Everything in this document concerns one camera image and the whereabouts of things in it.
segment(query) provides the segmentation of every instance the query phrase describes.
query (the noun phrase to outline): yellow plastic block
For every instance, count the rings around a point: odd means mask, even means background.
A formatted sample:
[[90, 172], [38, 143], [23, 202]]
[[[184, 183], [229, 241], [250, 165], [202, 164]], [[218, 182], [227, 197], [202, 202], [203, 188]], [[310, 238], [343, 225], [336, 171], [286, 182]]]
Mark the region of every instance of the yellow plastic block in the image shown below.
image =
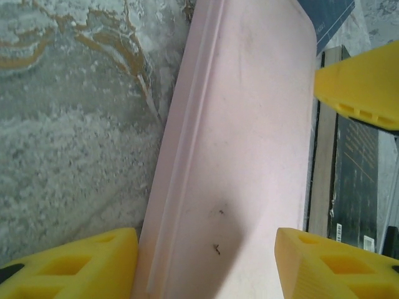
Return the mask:
[[399, 41], [316, 71], [315, 96], [339, 114], [399, 130]]
[[274, 255], [285, 299], [399, 298], [399, 260], [295, 229], [277, 231]]
[[[0, 298], [130, 298], [137, 250], [135, 230], [117, 229], [14, 260], [2, 268]], [[20, 270], [4, 280], [6, 267]]]

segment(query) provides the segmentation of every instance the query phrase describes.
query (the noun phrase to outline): pink board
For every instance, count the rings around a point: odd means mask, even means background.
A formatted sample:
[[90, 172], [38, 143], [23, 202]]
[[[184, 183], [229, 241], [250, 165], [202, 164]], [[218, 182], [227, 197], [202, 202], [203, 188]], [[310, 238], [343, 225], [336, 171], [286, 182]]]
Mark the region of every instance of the pink board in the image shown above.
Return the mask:
[[197, 0], [132, 298], [282, 298], [302, 228], [316, 38], [295, 0]]

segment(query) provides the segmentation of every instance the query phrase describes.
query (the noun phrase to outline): book cover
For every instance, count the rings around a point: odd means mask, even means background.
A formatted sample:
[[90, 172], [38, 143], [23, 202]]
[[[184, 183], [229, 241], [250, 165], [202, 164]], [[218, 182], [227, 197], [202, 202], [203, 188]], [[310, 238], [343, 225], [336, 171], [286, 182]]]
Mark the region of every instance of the book cover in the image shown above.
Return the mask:
[[354, 0], [298, 0], [298, 2], [313, 22], [318, 54], [355, 8]]

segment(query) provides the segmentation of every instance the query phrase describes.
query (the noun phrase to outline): wooden board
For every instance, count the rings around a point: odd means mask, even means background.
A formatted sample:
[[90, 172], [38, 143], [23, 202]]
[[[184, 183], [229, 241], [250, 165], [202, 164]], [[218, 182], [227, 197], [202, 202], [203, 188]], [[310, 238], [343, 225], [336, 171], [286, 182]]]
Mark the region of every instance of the wooden board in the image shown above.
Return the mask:
[[[340, 61], [341, 47], [325, 51], [324, 66]], [[308, 231], [327, 237], [329, 207], [334, 182], [334, 144], [337, 113], [327, 105], [320, 103], [317, 134], [315, 137], [315, 160], [310, 191], [310, 213]]]

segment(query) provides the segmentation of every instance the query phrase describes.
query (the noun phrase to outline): yellow bracket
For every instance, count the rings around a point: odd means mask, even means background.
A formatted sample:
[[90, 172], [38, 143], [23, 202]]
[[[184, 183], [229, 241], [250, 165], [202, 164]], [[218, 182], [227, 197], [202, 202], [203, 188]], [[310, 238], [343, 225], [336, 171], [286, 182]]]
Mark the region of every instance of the yellow bracket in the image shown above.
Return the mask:
[[134, 229], [117, 229], [13, 260], [1, 299], [127, 299], [137, 262]]
[[399, 298], [399, 260], [295, 229], [274, 247], [284, 298]]
[[342, 116], [399, 131], [399, 41], [316, 71], [314, 94]]

